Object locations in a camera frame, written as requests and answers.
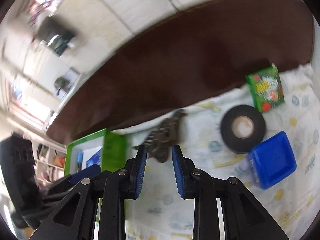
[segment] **green container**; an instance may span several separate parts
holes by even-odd
[[[64,174],[77,172],[77,155],[84,153],[82,170],[86,168],[86,161],[102,149],[100,157],[101,171],[116,171],[124,167],[126,162],[126,139],[118,134],[103,129],[87,135],[68,145]]]
[[[246,76],[253,97],[254,107],[260,112],[267,112],[284,102],[283,89],[278,69],[272,67]]]

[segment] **blue marker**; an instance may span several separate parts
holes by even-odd
[[[77,156],[77,164],[78,164],[77,172],[82,170],[82,161],[83,161],[83,152],[80,151],[78,152],[78,156]]]

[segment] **electrical tape roll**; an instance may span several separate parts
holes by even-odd
[[[234,129],[237,120],[249,120],[252,129],[246,137],[241,137]],[[221,121],[221,136],[226,146],[240,154],[250,152],[262,142],[266,134],[266,123],[262,114],[252,106],[239,105],[230,109]]]

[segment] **metal screw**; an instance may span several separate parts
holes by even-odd
[[[89,178],[84,178],[84,179],[81,180],[81,183],[82,183],[83,185],[87,185],[87,184],[90,183],[90,179],[89,179]]]
[[[192,173],[193,173],[194,175],[200,175],[200,174],[202,173],[202,171],[201,171],[201,169],[193,169],[193,170],[192,170]]]
[[[127,174],[127,170],[121,169],[121,170],[118,171],[118,174],[119,175],[126,175]]]
[[[239,180],[237,178],[235,178],[235,177],[230,177],[229,181],[230,181],[231,184],[237,184],[239,182]]]

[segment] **blue plastic box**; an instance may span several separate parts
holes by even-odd
[[[265,140],[248,154],[255,183],[267,189],[288,177],[297,169],[293,151],[284,131]]]

